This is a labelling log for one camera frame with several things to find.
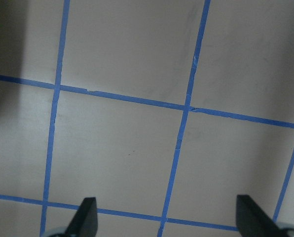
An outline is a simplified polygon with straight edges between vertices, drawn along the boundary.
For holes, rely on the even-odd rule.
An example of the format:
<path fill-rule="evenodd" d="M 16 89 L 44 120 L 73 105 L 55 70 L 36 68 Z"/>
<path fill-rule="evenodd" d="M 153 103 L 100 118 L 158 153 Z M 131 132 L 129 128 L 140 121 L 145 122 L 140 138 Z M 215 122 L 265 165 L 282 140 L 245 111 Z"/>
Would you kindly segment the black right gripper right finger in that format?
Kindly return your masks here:
<path fill-rule="evenodd" d="M 236 227 L 242 237 L 288 237 L 249 195 L 237 195 Z"/>

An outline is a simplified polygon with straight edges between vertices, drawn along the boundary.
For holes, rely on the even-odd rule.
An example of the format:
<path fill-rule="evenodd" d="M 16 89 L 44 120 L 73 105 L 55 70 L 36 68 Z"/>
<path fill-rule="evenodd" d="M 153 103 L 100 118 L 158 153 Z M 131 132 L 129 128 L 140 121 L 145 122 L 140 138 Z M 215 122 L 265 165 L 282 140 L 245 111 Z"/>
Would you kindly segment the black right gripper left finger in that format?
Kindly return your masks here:
<path fill-rule="evenodd" d="M 95 237 L 98 231 L 98 212 L 95 197 L 83 199 L 64 232 L 65 237 Z"/>

